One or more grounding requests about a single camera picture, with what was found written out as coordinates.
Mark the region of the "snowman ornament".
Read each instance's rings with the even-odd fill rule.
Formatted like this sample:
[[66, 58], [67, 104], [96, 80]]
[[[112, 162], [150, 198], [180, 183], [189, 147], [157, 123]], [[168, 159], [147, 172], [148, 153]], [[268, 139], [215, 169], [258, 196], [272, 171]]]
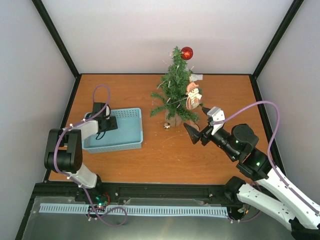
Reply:
[[193, 110], [197, 108], [202, 99], [202, 95], [200, 94], [199, 86], [195, 82], [190, 82], [186, 87], [186, 108], [188, 110]]

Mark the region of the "clear angel ornament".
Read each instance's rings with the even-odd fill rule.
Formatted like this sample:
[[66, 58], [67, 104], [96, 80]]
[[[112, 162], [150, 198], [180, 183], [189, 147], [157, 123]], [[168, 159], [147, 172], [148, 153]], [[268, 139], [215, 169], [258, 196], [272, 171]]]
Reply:
[[189, 76], [189, 81], [190, 82], [196, 82], [196, 81], [202, 81], [203, 80], [203, 75], [202, 74], [194, 74], [192, 73]]

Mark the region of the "small green christmas tree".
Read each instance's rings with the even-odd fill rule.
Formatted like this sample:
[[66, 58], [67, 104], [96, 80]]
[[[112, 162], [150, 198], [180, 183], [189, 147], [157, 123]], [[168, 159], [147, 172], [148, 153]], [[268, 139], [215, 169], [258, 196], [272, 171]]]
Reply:
[[194, 74], [188, 67], [188, 60], [193, 55], [193, 49], [189, 46], [176, 46], [170, 53], [172, 63], [157, 84], [157, 91], [150, 94], [152, 98], [161, 102], [161, 105], [150, 110], [151, 117], [165, 111], [167, 121], [176, 118], [183, 122], [199, 121], [199, 115], [193, 110], [202, 106], [203, 91], [198, 84], [202, 75]]

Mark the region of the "red ball ornament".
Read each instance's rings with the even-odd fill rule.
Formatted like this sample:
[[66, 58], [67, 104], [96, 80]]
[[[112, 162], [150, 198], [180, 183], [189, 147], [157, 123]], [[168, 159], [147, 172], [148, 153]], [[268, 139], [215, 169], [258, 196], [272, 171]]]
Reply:
[[191, 47], [185, 46], [185, 47], [183, 47], [183, 48], [181, 49], [180, 55], [181, 55], [181, 58], [182, 58], [183, 60], [188, 61], [188, 60], [190, 60], [190, 59], [193, 57], [194, 52], [193, 52], [193, 49], [192, 49]]

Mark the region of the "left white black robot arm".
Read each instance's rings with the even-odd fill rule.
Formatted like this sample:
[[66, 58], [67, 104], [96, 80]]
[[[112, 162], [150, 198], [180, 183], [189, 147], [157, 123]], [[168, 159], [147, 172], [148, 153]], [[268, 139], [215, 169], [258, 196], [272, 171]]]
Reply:
[[86, 195], [92, 201], [101, 200], [104, 188], [98, 185], [100, 177], [83, 163], [82, 141], [117, 128], [110, 106], [103, 102], [93, 103], [89, 117], [68, 127], [49, 131], [44, 155], [45, 168], [65, 175], [80, 188], [86, 188]]

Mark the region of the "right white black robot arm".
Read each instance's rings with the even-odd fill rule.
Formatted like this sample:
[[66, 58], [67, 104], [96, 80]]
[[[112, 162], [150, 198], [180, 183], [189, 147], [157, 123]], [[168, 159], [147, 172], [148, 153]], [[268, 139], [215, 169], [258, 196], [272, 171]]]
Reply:
[[296, 240], [320, 238], [320, 206], [299, 190], [256, 145], [259, 138], [249, 125], [235, 125], [231, 132], [224, 129], [224, 111], [219, 107], [203, 108], [207, 126], [198, 131], [185, 123], [193, 144], [214, 143], [227, 157], [237, 162], [236, 167], [255, 184], [268, 190], [269, 196], [238, 177], [225, 185], [225, 197], [255, 207], [286, 227]]

